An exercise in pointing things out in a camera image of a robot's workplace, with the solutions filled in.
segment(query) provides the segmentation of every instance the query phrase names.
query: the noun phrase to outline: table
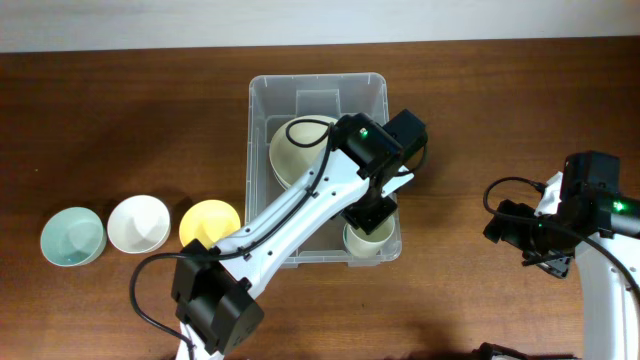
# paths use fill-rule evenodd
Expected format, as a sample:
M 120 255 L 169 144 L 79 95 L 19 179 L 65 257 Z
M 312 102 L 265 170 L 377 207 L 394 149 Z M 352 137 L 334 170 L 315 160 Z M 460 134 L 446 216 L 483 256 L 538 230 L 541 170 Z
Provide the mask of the table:
M 390 114 L 428 124 L 429 160 L 399 194 L 403 252 L 373 268 L 280 270 L 258 299 L 266 318 L 232 359 L 400 359 L 482 342 L 582 355 L 576 268 L 566 281 L 520 266 L 482 236 L 481 196 L 508 175 L 546 180 L 574 152 L 622 159 L 640 196 L 640 38 L 0 55 L 2 304 L 7 359 L 169 359 L 178 341 L 138 318 L 127 284 L 144 255 L 108 244 L 88 266 L 46 262 L 39 233 L 86 206 L 106 223 L 133 194 L 179 220 L 220 199 L 242 216 L 248 85 L 260 74 L 375 71 Z M 496 190 L 537 203 L 523 185 Z M 141 306 L 177 328 L 174 263 L 148 267 Z

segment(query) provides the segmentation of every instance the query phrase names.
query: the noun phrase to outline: green light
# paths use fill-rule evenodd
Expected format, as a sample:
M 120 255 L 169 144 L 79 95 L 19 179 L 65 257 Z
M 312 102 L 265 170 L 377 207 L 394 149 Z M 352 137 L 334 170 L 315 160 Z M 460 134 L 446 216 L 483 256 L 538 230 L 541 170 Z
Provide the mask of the green light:
M 620 201 L 614 201 L 613 202 L 613 208 L 616 209 L 616 211 L 622 211 L 622 210 L 624 210 L 625 206 Z

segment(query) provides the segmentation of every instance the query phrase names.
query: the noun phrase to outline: wood grain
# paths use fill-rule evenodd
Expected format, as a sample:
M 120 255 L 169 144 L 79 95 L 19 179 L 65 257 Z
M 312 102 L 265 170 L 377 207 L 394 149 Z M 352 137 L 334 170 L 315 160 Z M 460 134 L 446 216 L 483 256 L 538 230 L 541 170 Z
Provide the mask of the wood grain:
M 244 208 L 247 89 L 260 74 L 376 71 L 390 113 L 428 123 L 429 161 L 399 196 L 403 252 L 374 268 L 281 270 L 266 318 L 232 358 L 384 359 L 468 352 L 488 341 L 582 354 L 576 269 L 559 281 L 481 234 L 492 180 L 546 180 L 588 149 L 622 158 L 640 196 L 640 38 L 432 42 L 0 55 L 0 357 L 167 359 L 178 342 L 131 310 L 142 255 L 107 246 L 57 268 L 39 232 L 68 206 L 106 222 L 132 194 L 159 196 L 174 227 L 203 199 Z M 535 204 L 519 185 L 495 194 Z M 177 325 L 174 264 L 140 278 L 141 306 Z

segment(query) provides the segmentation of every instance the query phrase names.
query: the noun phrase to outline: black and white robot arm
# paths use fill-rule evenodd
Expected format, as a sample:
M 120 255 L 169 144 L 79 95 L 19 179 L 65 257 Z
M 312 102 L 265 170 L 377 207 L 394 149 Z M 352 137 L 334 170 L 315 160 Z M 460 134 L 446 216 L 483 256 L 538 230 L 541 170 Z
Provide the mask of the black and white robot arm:
M 524 265 L 537 265 L 557 278 L 566 278 L 575 258 L 584 301 L 585 360 L 639 358 L 640 203 L 620 194 L 618 173 L 616 157 L 571 155 L 564 174 L 543 186 L 535 210 L 509 200 L 498 207 L 501 214 L 533 219 L 537 226 L 495 216 L 484 232 L 494 242 L 501 239 L 523 250 Z M 558 226 L 590 241 L 557 231 Z
M 424 124 L 405 110 L 384 126 L 358 114 L 329 129 L 324 154 L 255 220 L 214 249 L 183 249 L 192 257 L 178 260 L 172 297 L 193 346 L 182 342 L 178 360 L 220 359 L 251 335 L 264 317 L 254 299 L 326 221 L 341 215 L 371 233 L 396 210 L 388 195 L 413 178 L 407 160 L 420 149 L 424 159 Z

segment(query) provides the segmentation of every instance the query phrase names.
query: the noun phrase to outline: teal bowl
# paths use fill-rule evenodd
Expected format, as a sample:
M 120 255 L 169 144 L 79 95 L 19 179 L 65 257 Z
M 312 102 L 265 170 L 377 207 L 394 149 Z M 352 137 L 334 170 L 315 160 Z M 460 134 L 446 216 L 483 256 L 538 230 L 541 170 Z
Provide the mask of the teal bowl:
M 92 262 L 106 244 L 107 236 L 98 215 L 81 207 L 55 214 L 40 236 L 44 257 L 54 265 L 65 267 Z

